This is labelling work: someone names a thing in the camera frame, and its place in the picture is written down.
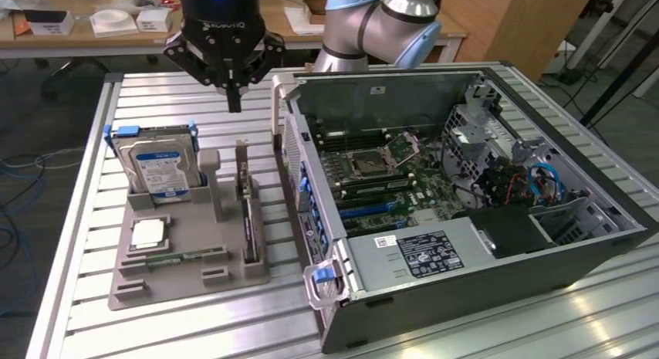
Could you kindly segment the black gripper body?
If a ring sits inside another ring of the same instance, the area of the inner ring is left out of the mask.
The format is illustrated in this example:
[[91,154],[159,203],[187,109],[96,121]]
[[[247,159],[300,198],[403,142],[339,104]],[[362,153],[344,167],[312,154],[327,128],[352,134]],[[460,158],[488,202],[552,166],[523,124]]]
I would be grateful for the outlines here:
[[214,75],[212,84],[224,95],[264,75],[266,52],[252,54],[264,40],[260,0],[180,0],[183,37],[202,52]]

